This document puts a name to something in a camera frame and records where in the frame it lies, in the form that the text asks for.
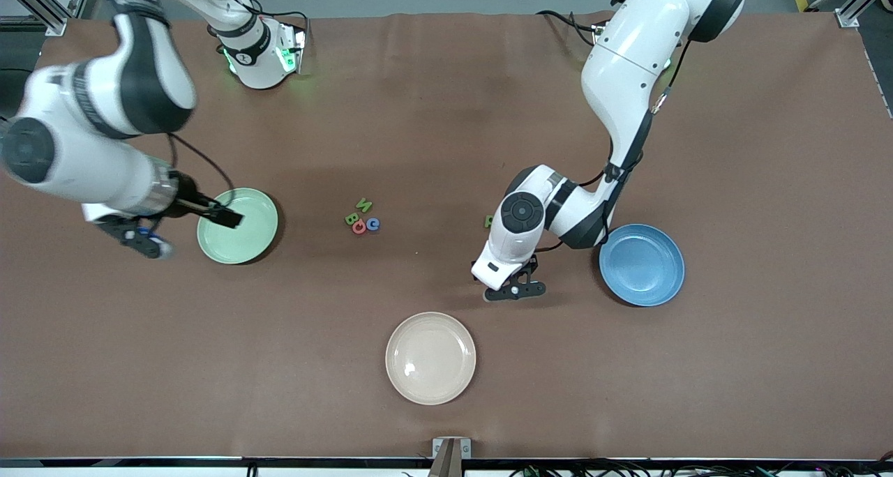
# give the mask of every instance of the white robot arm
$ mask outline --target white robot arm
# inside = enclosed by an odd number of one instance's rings
[[[243,85],[270,89],[299,71],[305,29],[250,12],[251,0],[177,1],[208,22]]]
[[[87,220],[122,244],[164,257],[170,246],[138,228],[140,218],[196,213],[235,228],[241,215],[199,193],[189,175],[124,142],[179,130],[195,108],[195,89],[158,0],[109,1],[118,49],[35,71],[0,159],[16,181],[84,204]]]
[[[545,165],[517,175],[472,267],[475,278],[489,287],[489,300],[525,296],[516,278],[532,260],[543,230],[577,249],[593,248],[606,237],[617,198],[641,159],[654,116],[648,100],[667,58],[684,38],[707,42],[723,33],[739,16],[744,0],[614,3],[621,6],[594,44],[581,80],[587,102],[611,136],[599,187],[587,191]],[[507,280],[510,287],[504,287]],[[530,295],[544,292],[540,287]]]

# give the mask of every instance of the beige plate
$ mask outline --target beige plate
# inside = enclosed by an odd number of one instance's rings
[[[388,341],[385,367],[400,395],[422,406],[458,397],[471,382],[477,354],[462,322],[425,312],[398,325]]]

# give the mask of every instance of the brown table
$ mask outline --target brown table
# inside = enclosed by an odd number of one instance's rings
[[[237,83],[203,22],[174,35],[200,98],[184,137],[273,195],[284,235],[224,266],[194,218],[169,220],[176,259],[147,261],[2,178],[0,455],[414,455],[445,434],[479,457],[893,445],[891,124],[859,35],[830,14],[745,15],[692,45],[615,216],[685,255],[682,292],[651,309],[609,297],[594,252],[542,255],[548,295],[519,303],[487,305],[469,274],[519,169],[584,181],[605,162],[567,26],[319,20],[307,75],[269,91]],[[108,23],[70,22],[40,64],[114,43]],[[223,189],[188,153],[181,168]],[[377,236],[344,223],[360,197]],[[390,332],[422,311],[455,315],[478,349],[440,407],[384,372]]]

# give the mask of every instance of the light green plate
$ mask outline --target light green plate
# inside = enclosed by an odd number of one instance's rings
[[[242,223],[236,229],[214,224],[210,220],[198,220],[198,246],[207,257],[223,264],[248,263],[264,254],[270,246],[278,229],[276,206],[270,197],[252,188],[233,189],[236,198],[230,209],[243,216]],[[217,201],[226,204],[230,200],[230,191],[217,197]]]

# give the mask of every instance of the plate rim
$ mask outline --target plate rim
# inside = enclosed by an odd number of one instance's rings
[[[634,300],[631,301],[627,297],[624,297],[621,294],[619,294],[615,288],[615,285],[613,285],[611,283],[611,281],[609,281],[608,277],[605,276],[605,272],[606,272],[605,266],[607,264],[607,257],[609,256],[610,252],[613,251],[613,246],[616,246],[623,239],[623,236],[622,236],[620,239],[616,239],[616,241],[612,242],[611,236],[614,236],[616,238],[615,233],[618,232],[618,230],[621,230],[624,228],[644,228],[644,229],[651,230],[651,232],[656,232],[663,239],[665,239],[666,241],[669,241],[669,245],[672,246],[672,250],[674,250],[678,254],[678,259],[679,259],[679,263],[680,263],[679,287],[676,287],[676,290],[673,290],[673,292],[670,293],[670,295],[668,297],[664,298],[663,300],[657,299],[656,300],[657,302],[651,301],[651,302],[647,302],[647,303],[641,303],[641,302],[637,302]],[[663,243],[663,242],[660,242],[657,239],[655,239],[653,236],[648,236],[648,238],[651,241],[656,241],[658,244]],[[606,251],[605,248],[609,244],[611,245],[611,248],[609,249],[609,251]],[[670,252],[670,258],[674,260],[677,257],[676,257],[676,255],[673,255],[673,252]],[[683,257],[682,249],[679,248],[679,245],[676,243],[676,241],[673,240],[673,237],[670,235],[667,235],[667,233],[664,232],[662,229],[657,228],[656,226],[651,226],[651,224],[644,224],[641,222],[633,222],[633,223],[624,224],[622,226],[619,226],[617,229],[615,229],[615,230],[613,230],[613,232],[611,232],[611,234],[608,237],[608,243],[603,245],[601,250],[599,251],[599,271],[600,271],[600,274],[602,275],[602,280],[605,280],[605,284],[608,286],[609,289],[611,289],[611,292],[613,293],[613,295],[618,296],[620,299],[622,299],[623,301],[625,301],[627,303],[630,303],[631,305],[641,306],[642,308],[653,308],[653,306],[660,306],[660,305],[663,305],[664,303],[670,302],[670,300],[672,300],[673,297],[676,297],[676,295],[680,292],[680,290],[682,290],[682,285],[685,283],[685,257]]]
[[[462,388],[458,389],[458,391],[456,392],[455,395],[452,395],[452,397],[447,398],[446,400],[443,400],[440,402],[420,401],[420,400],[415,400],[415,398],[408,397],[408,395],[406,395],[405,392],[402,391],[402,389],[398,387],[395,379],[393,379],[393,369],[390,365],[390,360],[389,360],[390,352],[391,352],[392,346],[393,346],[393,341],[395,340],[395,337],[398,334],[398,332],[402,328],[405,328],[406,326],[411,324],[412,321],[419,320],[420,318],[424,318],[425,316],[445,318],[447,321],[452,321],[454,324],[458,324],[459,328],[461,328],[463,331],[465,331],[465,334],[468,337],[468,342],[466,343],[466,346],[468,347],[469,350],[471,350],[472,366],[471,366],[471,372],[468,375],[467,381],[465,381],[465,384],[462,385]],[[388,338],[388,344],[385,347],[385,371],[386,371],[386,374],[388,375],[388,380],[390,381],[393,389],[398,391],[398,393],[400,395],[402,395],[402,397],[405,398],[406,400],[409,400],[410,402],[412,402],[414,404],[420,404],[420,406],[441,406],[441,404],[446,404],[446,403],[452,402],[453,400],[456,400],[456,398],[458,398],[459,395],[462,395],[463,393],[465,393],[466,389],[468,388],[468,385],[472,384],[472,379],[474,379],[474,373],[477,371],[477,369],[478,369],[478,347],[474,343],[474,337],[472,336],[472,332],[469,331],[468,328],[465,327],[465,325],[462,324],[461,321],[459,321],[459,319],[455,318],[455,316],[447,315],[444,312],[419,312],[418,314],[410,315],[409,317],[406,317],[404,319],[404,321],[400,322],[399,325],[397,325],[395,328],[393,328],[393,332],[391,332],[390,338]]]
[[[213,224],[213,223],[211,223],[210,220],[205,219],[204,217],[199,217],[199,218],[198,218],[198,223],[195,224],[195,239],[197,239],[197,242],[198,242],[198,248],[201,249],[201,251],[203,252],[204,256],[207,257],[208,259],[210,259],[211,261],[214,261],[214,263],[219,263],[219,264],[243,264],[243,263],[248,263],[249,261],[253,261],[253,260],[255,260],[257,257],[259,257],[259,255],[264,254],[264,251],[266,251],[267,248],[270,248],[270,245],[273,243],[274,239],[276,239],[276,232],[278,231],[278,207],[276,206],[276,202],[273,201],[272,198],[270,198],[270,195],[264,193],[264,191],[261,191],[260,189],[256,189],[256,188],[244,188],[244,187],[242,187],[242,188],[233,188],[233,189],[227,189],[227,190],[224,191],[223,193],[220,193],[219,195],[216,195],[216,197],[214,197],[214,199],[217,200],[217,201],[220,201],[220,198],[221,198],[221,197],[225,197],[227,194],[230,194],[230,193],[237,193],[237,191],[251,191],[251,192],[253,192],[253,193],[257,193],[260,197],[262,197],[262,198],[264,198],[266,201],[268,201],[268,203],[273,207],[274,211],[276,212],[276,214],[275,214],[275,220],[274,220],[274,223],[273,223],[273,225],[274,225],[273,235],[272,235],[272,237],[270,238],[270,241],[268,241],[268,242],[266,243],[266,245],[264,245],[264,249],[262,249],[261,252],[259,252],[259,253],[258,253],[257,255],[255,255],[254,257],[251,257],[251,258],[246,259],[246,260],[243,260],[243,261],[221,261],[219,258],[215,258],[215,257],[213,257],[213,255],[208,254],[208,249],[205,248],[204,241],[202,241],[202,228],[203,228],[203,225],[205,225],[205,224]]]

